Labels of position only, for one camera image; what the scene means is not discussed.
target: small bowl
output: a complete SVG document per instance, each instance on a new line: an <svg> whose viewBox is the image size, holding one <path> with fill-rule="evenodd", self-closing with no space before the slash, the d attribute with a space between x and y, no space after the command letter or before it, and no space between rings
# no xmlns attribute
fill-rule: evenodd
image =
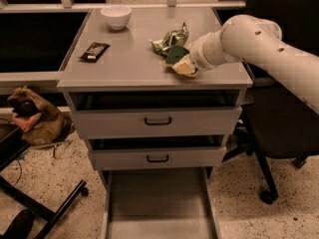
<svg viewBox="0 0 319 239"><path fill-rule="evenodd" d="M132 9L125 5L110 5L101 10L107 24L114 30L124 29L132 14Z"/></svg>

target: office chair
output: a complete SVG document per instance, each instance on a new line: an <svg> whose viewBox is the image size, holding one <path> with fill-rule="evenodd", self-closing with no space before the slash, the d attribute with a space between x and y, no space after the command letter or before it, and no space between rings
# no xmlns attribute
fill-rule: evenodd
<svg viewBox="0 0 319 239"><path fill-rule="evenodd" d="M318 11L317 0L247 0L245 8L246 14L278 23L285 43L317 56ZM308 156L318 154L319 116L267 73L251 68L256 77L255 87L249 90L254 102L243 106L241 122L234 131L238 147L223 161L254 151L269 187L260 198L271 204L278 198L278 191L266 157L295 158L293 163L299 168ZM270 86L258 87L258 78L270 79Z"/></svg>
<svg viewBox="0 0 319 239"><path fill-rule="evenodd" d="M20 127L8 122L0 122L0 172L29 148L29 143L21 139L22 133ZM15 188L1 175L0 190L24 205L34 215L47 221L46 225L36 236L37 239L46 237L80 193L84 196L88 194L86 182L81 180L60 208L56 212L53 212L43 204Z"/></svg>

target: chair wheel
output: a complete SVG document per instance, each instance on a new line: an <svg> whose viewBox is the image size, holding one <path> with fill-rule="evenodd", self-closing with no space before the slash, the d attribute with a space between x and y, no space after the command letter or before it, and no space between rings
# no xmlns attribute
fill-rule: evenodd
<svg viewBox="0 0 319 239"><path fill-rule="evenodd" d="M270 191L266 190L266 191L263 191L261 194L260 194L260 199L261 201L263 201L264 203L266 204L272 204L274 202L274 199L272 197L272 194Z"/></svg>
<svg viewBox="0 0 319 239"><path fill-rule="evenodd" d="M292 164L297 168L300 169L304 164L306 163L306 161L302 158L296 158L292 161Z"/></svg>
<svg viewBox="0 0 319 239"><path fill-rule="evenodd" d="M82 196L88 196L89 195L89 189L87 187L84 187L81 191Z"/></svg>

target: black panel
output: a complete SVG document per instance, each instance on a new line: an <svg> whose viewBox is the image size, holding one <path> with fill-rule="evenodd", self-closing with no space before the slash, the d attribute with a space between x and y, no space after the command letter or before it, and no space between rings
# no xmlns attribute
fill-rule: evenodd
<svg viewBox="0 0 319 239"><path fill-rule="evenodd" d="M0 14L0 72L58 71L85 16Z"/></svg>

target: drawer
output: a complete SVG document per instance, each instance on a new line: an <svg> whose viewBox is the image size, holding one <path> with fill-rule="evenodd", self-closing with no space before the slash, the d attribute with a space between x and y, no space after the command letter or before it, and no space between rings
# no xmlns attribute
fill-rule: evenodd
<svg viewBox="0 0 319 239"><path fill-rule="evenodd" d="M77 112L72 120L81 138L232 134L237 108Z"/></svg>
<svg viewBox="0 0 319 239"><path fill-rule="evenodd" d="M203 168L113 171L108 185L101 238L220 238Z"/></svg>
<svg viewBox="0 0 319 239"><path fill-rule="evenodd" d="M95 170L219 166L226 147L211 136L91 140Z"/></svg>

